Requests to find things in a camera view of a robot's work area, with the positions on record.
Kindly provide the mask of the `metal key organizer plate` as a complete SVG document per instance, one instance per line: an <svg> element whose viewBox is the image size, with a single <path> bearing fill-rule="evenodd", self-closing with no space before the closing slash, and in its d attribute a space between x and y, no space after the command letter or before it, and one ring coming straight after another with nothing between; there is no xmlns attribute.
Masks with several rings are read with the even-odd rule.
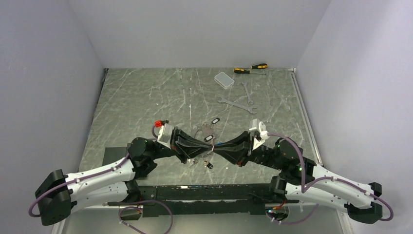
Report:
<svg viewBox="0 0 413 234"><path fill-rule="evenodd" d="M215 141L215 125L211 124L211 122L204 122L198 125L196 128L193 128L190 132L190 136L204 142L204 138L208 135L213 135L214 139L210 142L206 142L207 144L214 144ZM205 165L208 164L208 158L212 155L212 151L202 154L200 156L195 157L194 159L189 159L190 167L195 166L198 163L204 163Z"/></svg>

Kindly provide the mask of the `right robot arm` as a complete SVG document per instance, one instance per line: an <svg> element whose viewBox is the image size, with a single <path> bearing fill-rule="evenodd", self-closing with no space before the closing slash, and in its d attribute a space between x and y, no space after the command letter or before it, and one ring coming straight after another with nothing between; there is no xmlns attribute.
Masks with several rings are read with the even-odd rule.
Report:
<svg viewBox="0 0 413 234"><path fill-rule="evenodd" d="M354 182L337 175L311 159L295 141L278 133L259 130L216 144L213 152L239 167L253 162L276 169L269 198L274 202L299 200L329 206L364 224L386 221L381 184Z"/></svg>

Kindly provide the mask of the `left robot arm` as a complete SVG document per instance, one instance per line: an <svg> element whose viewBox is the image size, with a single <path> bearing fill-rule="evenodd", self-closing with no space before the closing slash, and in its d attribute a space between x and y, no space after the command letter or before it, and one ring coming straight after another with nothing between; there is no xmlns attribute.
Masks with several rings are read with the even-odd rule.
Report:
<svg viewBox="0 0 413 234"><path fill-rule="evenodd" d="M135 204L141 192L134 183L157 167L155 160L175 156L181 163L187 163L213 148L212 144L165 124L156 140L135 138L124 156L113 163L77 173L65 174L61 169L50 172L35 191L36 200L29 208L29 216L40 218L43 226L50 226L99 203Z"/></svg>

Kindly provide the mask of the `black key tag white label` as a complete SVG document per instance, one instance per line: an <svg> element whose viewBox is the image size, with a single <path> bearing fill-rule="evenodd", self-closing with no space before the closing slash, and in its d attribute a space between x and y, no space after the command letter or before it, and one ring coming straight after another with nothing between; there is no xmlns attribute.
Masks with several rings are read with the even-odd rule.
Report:
<svg viewBox="0 0 413 234"><path fill-rule="evenodd" d="M210 141L212 141L214 139L214 136L213 135L208 135L208 136L206 136L205 138L204 138L204 142L210 142Z"/></svg>

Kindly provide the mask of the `small silver wrench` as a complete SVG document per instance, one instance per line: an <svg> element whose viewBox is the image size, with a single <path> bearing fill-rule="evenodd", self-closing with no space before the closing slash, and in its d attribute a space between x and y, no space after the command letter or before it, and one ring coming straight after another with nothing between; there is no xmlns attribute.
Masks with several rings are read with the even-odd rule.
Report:
<svg viewBox="0 0 413 234"><path fill-rule="evenodd" d="M247 86L247 81L242 81L242 85L243 85L243 87L244 87L244 89L245 89L245 92L246 92L246 96L247 96L247 99L248 99L248 104L249 105L253 105L254 104L254 101L253 101L253 99L251 98L251 94L250 94L250 92L249 92L249 89L248 89L248 86Z"/></svg>

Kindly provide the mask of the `large silver wrench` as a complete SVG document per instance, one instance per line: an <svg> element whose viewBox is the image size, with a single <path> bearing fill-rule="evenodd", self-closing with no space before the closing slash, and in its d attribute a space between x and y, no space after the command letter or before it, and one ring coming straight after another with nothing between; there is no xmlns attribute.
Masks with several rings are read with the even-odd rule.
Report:
<svg viewBox="0 0 413 234"><path fill-rule="evenodd" d="M218 97L217 102L218 102L218 103L225 103L225 104L228 104L228 105L232 105L232 106L238 107L238 108L240 108L240 109L243 109L243 110L248 111L250 114L257 114L257 113L258 113L258 112L256 111L257 108L254 107L254 106L242 105L242 104L239 104L239 103L237 103L237 102L229 101L229 100L227 100L226 98L221 97L221 96Z"/></svg>

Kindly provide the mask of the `clear plastic box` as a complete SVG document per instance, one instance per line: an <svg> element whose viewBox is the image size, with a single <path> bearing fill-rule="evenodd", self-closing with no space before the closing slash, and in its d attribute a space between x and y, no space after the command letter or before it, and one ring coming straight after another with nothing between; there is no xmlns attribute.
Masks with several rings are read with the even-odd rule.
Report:
<svg viewBox="0 0 413 234"><path fill-rule="evenodd" d="M214 80L225 90L229 89L235 83L234 79L232 79L229 75L225 72L218 73Z"/></svg>

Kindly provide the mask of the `black flat box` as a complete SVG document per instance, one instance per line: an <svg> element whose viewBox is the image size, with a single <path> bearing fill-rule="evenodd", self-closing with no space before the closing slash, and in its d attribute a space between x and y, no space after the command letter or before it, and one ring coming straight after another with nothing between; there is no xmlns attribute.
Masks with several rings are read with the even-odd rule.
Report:
<svg viewBox="0 0 413 234"><path fill-rule="evenodd" d="M102 166L122 160L127 154L127 147L105 148ZM157 167L157 163L150 157L130 155L128 159L132 163L132 171L135 172L134 179L147 177Z"/></svg>

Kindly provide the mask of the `yellow black screwdriver front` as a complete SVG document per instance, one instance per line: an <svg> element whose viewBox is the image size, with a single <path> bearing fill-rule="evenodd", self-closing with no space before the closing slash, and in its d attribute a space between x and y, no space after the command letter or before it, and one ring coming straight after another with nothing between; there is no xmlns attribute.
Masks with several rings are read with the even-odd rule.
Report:
<svg viewBox="0 0 413 234"><path fill-rule="evenodd" d="M259 73L259 72L253 72L251 70L246 70L243 68L234 68L233 72L236 74L256 74L256 75L266 75L266 73Z"/></svg>

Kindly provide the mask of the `yellow black screwdriver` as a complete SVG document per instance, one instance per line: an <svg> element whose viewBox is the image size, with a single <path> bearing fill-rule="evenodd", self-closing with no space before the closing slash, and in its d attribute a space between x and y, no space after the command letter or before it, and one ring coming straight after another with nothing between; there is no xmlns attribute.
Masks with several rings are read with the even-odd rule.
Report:
<svg viewBox="0 0 413 234"><path fill-rule="evenodd" d="M246 70L243 68L234 68L233 72L236 74L256 74L256 75L266 75L266 73L259 73L259 72L253 72L251 70Z"/></svg>
<svg viewBox="0 0 413 234"><path fill-rule="evenodd" d="M248 67L247 69L250 70L262 70L262 69L266 69L268 67L268 65L266 63L260 63L260 64L256 64L256 65L251 65L250 67Z"/></svg>

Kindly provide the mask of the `yellow black screwdriver rear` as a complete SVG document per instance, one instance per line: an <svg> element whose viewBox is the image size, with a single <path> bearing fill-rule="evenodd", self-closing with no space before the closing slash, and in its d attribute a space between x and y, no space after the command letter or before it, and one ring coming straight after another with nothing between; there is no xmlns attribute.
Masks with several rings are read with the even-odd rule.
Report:
<svg viewBox="0 0 413 234"><path fill-rule="evenodd" d="M266 69L268 67L268 65L266 63L260 63L260 64L256 64L256 65L251 65L250 67L248 67L247 69L250 70L262 70L262 69Z"/></svg>

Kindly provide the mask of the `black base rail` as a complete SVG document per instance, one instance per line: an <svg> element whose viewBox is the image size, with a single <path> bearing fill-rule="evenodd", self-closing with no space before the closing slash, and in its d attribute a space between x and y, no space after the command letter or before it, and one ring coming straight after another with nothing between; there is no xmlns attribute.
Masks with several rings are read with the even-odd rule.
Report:
<svg viewBox="0 0 413 234"><path fill-rule="evenodd" d="M126 206L141 201L143 217L168 215L203 215L248 213L262 215L272 206L297 204L286 198L285 183L158 185L143 186L128 182L127 197L108 202L108 206Z"/></svg>

